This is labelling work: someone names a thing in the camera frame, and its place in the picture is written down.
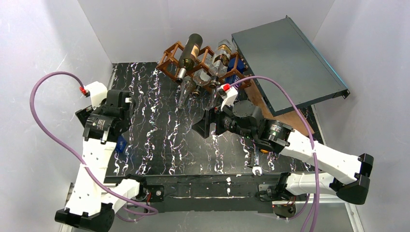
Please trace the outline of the clear square liquor bottle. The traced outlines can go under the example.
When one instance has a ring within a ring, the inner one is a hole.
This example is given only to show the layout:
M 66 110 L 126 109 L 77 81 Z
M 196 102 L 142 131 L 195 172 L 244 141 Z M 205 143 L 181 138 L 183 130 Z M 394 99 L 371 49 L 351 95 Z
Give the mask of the clear square liquor bottle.
M 200 69 L 194 73 L 193 81 L 196 86 L 192 93 L 195 97 L 200 95 L 201 87 L 206 86 L 210 82 L 210 79 L 210 75 L 204 69 Z
M 209 82 L 210 88 L 215 89 L 219 84 L 219 79 L 227 73 L 232 50 L 233 46 L 228 40 L 223 39 L 218 43 L 217 49 L 208 68 L 211 75 Z

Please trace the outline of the dark green wine bottle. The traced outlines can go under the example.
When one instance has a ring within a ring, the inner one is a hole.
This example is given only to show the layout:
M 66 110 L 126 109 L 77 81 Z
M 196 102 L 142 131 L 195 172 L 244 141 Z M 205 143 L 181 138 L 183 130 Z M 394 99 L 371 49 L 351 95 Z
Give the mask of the dark green wine bottle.
M 200 48 L 203 44 L 203 38 L 197 33 L 189 36 L 182 54 L 179 58 L 179 71 L 176 77 L 176 82 L 181 84 L 186 72 L 194 67 L 195 61 L 199 55 Z

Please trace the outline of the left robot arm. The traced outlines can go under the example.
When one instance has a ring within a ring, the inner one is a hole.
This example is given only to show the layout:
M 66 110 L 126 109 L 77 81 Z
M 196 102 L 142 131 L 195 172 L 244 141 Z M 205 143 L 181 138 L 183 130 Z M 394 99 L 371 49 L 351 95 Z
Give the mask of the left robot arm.
M 127 176 L 111 190 L 119 195 L 103 194 L 96 183 L 103 183 L 110 157 L 118 146 L 125 145 L 122 134 L 131 124 L 135 100 L 129 91 L 109 90 L 96 108 L 88 106 L 75 115 L 84 127 L 82 160 L 73 192 L 55 221 L 92 232 L 111 229 L 116 212 L 142 190 L 141 177 Z

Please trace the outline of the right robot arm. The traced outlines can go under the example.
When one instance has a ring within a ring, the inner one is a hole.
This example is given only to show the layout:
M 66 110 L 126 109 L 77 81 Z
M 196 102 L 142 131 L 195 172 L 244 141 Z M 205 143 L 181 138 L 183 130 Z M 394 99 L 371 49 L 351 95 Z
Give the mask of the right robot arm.
M 356 205 L 366 202 L 374 162 L 371 155 L 350 155 L 312 142 L 291 126 L 265 118 L 260 107 L 250 101 L 207 108 L 191 128 L 206 139 L 212 123 L 216 135 L 229 131 L 251 139 L 261 152 L 292 157 L 321 170 L 319 174 L 281 174 L 274 188 L 262 190 L 273 201 L 319 191 Z

